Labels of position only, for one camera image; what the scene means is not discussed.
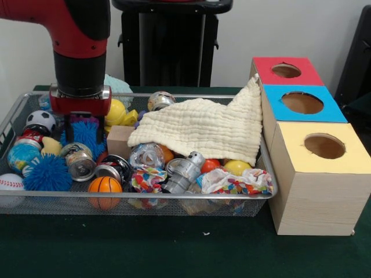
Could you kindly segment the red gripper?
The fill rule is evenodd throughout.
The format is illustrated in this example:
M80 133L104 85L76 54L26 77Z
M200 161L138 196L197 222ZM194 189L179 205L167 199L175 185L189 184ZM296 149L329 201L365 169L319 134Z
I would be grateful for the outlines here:
M74 142L74 129L71 125L72 114L91 114L98 116L97 143L104 141L105 116L111 107L112 91L109 86L103 86L103 90L92 97L70 97L63 94L56 84L51 84L49 90L49 100L52 111L64 115L64 130L66 141Z

